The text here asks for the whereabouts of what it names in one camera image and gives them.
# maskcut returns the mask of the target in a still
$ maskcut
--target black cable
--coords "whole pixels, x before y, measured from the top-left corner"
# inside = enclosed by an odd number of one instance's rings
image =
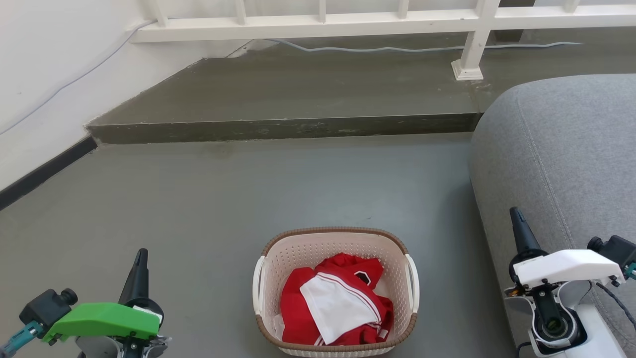
[[[523,347],[527,347],[529,345],[532,345],[532,343],[530,342],[523,342],[522,344],[517,346],[517,354],[515,355],[515,358],[519,358],[519,353],[521,353],[521,348]]]
[[[630,320],[630,322],[633,324],[634,329],[636,329],[636,320],[634,320],[634,317],[632,316],[630,311],[627,309],[627,307],[625,307],[625,305],[621,302],[621,300],[618,299],[618,297],[616,297],[616,295],[613,294],[612,291],[610,291],[607,287],[601,285],[598,282],[597,282],[597,286],[599,286],[603,291],[605,291],[606,294],[609,295],[609,297],[613,298],[616,301],[618,306],[622,308],[623,311],[625,311],[625,315],[627,316],[627,319]]]

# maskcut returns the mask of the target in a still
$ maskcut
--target gray fabric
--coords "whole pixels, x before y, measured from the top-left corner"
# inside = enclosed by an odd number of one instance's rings
[[[593,236],[636,241],[636,75],[514,87],[484,114],[472,146],[471,179],[502,289],[512,286],[511,206],[522,209],[548,252],[586,248]],[[636,282],[611,289],[636,314]],[[623,311],[598,288],[586,299],[636,358],[636,333]],[[528,340],[522,317],[508,311],[517,344]]]

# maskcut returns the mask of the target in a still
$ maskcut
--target clothes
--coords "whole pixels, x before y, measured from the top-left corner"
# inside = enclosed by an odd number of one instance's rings
[[[277,336],[306,345],[385,341],[393,325],[393,304],[373,293],[382,271],[378,259],[347,254],[326,259],[315,269],[295,269],[282,290],[283,324],[275,319]]]

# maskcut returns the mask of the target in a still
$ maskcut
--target concrete step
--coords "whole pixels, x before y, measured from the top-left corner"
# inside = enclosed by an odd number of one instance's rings
[[[438,48],[466,34],[295,39],[305,47]],[[583,42],[486,50],[485,79],[458,82],[460,51],[307,53],[285,45],[204,59],[88,125],[98,143],[159,143],[472,131],[514,85],[559,76],[636,72],[636,29],[525,31],[521,43]]]

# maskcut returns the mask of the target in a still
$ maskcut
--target white plastic basket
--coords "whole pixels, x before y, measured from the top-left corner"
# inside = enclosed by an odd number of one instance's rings
[[[280,294],[295,268],[315,267],[344,252],[377,257],[384,272],[376,291],[391,299],[394,324],[386,342],[352,346],[313,346],[275,338],[273,318],[280,313]],[[413,259],[393,234],[360,227],[317,227],[287,231],[270,241],[256,263],[252,282],[256,322],[265,338],[283,352],[300,357],[368,357],[383,354],[408,337],[417,320],[420,283]]]

